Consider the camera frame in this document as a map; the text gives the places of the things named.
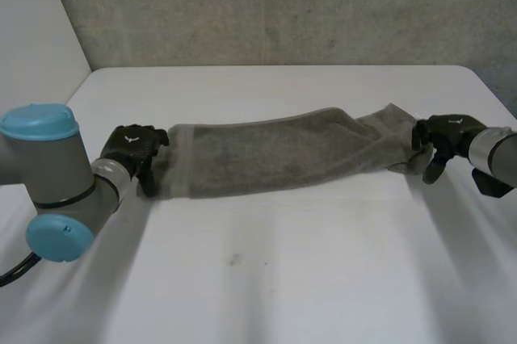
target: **concrete wall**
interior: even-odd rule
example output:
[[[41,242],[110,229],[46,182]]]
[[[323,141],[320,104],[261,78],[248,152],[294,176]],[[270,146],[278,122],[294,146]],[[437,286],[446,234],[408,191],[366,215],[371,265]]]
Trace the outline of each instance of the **concrete wall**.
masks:
[[[517,62],[516,0],[62,1],[93,69]]]
[[[65,103],[89,73],[60,0],[0,0],[0,115]]]

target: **gray wall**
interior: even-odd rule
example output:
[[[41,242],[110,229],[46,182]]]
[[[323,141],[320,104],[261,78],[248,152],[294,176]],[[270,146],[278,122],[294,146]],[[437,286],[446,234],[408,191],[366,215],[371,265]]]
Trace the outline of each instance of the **gray wall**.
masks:
[[[458,64],[517,107],[517,0],[62,1],[92,69]]]

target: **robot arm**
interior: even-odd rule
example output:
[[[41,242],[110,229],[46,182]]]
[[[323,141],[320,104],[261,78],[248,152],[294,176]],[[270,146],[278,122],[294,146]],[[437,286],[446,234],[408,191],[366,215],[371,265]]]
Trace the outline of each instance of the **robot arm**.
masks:
[[[448,160],[467,158],[473,178],[483,195],[503,197],[517,187],[517,133],[510,128],[487,128],[468,115],[433,115],[419,120],[413,129],[413,149],[433,145],[435,156],[423,181],[435,182]]]
[[[119,207],[133,177],[146,196],[156,195],[151,162],[160,146],[168,144],[164,130],[120,126],[90,164],[67,106],[30,105],[5,114],[0,120],[0,185],[24,184],[37,216],[26,231],[32,254],[0,275],[0,287],[41,258],[70,262],[82,256]]]

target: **black cable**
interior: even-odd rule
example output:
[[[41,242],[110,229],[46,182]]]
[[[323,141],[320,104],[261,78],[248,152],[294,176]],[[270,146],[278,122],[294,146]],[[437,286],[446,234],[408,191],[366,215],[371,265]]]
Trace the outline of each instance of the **black cable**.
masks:
[[[0,275],[0,287],[4,287],[27,273],[41,260],[41,257],[30,253],[21,263],[10,269],[4,275]]]

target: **gray robot arm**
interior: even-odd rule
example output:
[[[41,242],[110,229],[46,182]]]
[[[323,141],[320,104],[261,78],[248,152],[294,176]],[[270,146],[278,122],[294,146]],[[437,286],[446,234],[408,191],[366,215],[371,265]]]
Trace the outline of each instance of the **gray robot arm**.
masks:
[[[30,105],[0,120],[0,185],[22,183],[37,211],[26,240],[36,257],[73,261],[91,245],[119,207],[133,177],[144,193],[156,187],[153,156],[168,145],[151,126],[118,127],[91,164],[72,111]],[[0,276],[0,286],[6,278]]]
[[[487,128],[469,146],[469,160],[476,169],[517,187],[517,132],[509,128]]]

